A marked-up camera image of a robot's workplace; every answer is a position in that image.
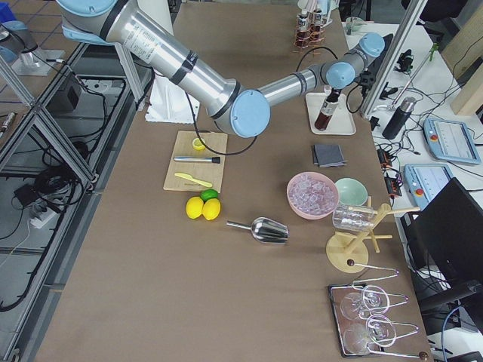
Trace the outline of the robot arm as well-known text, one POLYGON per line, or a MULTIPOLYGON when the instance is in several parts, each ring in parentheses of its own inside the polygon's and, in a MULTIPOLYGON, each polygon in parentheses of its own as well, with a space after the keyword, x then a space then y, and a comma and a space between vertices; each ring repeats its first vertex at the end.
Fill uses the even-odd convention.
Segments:
POLYGON ((385 47, 369 32, 339 60, 315 64, 258 89, 225 79, 143 12, 136 1, 60 1, 64 35, 92 44, 119 43, 198 100, 224 133, 249 138, 267 127, 271 106, 319 86, 343 90, 385 47))

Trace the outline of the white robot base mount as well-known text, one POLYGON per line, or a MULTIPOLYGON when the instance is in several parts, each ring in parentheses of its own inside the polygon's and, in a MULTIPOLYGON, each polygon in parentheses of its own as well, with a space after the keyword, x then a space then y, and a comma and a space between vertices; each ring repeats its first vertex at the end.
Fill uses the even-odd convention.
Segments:
MULTIPOLYGON (((140 10, 171 35, 173 26, 167 0, 139 0, 140 10)), ((160 71, 155 70, 155 80, 149 96, 146 120, 175 124, 193 124, 193 117, 185 92, 172 84, 160 71)))

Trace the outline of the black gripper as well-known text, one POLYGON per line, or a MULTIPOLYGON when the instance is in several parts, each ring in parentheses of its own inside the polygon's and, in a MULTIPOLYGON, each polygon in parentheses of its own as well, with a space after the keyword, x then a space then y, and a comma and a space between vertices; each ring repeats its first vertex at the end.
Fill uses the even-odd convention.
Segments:
POLYGON ((328 102, 338 102, 341 94, 341 89, 332 88, 330 94, 327 97, 328 102))

